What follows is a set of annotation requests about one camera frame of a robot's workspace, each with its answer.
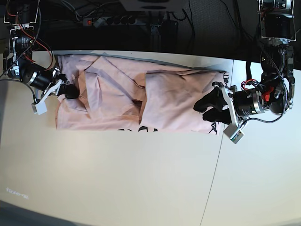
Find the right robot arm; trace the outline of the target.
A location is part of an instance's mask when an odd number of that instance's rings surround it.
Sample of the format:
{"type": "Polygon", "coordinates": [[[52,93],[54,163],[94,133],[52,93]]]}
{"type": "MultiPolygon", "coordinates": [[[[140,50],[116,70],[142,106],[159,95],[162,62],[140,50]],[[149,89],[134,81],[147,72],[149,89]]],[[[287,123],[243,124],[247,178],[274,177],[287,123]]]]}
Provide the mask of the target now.
{"type": "Polygon", "coordinates": [[[54,54],[48,44],[39,38],[41,10],[38,0],[8,0],[3,22],[10,25],[9,43],[3,54],[1,81],[25,85],[39,104],[48,96],[63,95],[67,99],[79,97],[79,90],[70,84],[65,74],[54,65],[54,54]],[[32,58],[36,47],[41,47],[50,56],[50,65],[45,68],[32,58]]]}

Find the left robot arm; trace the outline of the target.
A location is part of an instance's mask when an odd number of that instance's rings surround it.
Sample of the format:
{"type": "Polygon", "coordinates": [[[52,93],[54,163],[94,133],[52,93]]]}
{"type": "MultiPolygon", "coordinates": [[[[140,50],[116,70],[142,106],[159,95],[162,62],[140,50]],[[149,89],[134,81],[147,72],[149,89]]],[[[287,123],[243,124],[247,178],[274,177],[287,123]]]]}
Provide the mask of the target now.
{"type": "Polygon", "coordinates": [[[295,78],[293,47],[296,40],[293,0],[260,0],[259,24],[253,47],[261,49],[261,81],[252,78],[251,59],[246,62],[246,80],[241,90],[214,82],[214,89],[194,104],[203,120],[242,128],[254,115],[271,111],[281,118],[293,106],[295,78]]]}

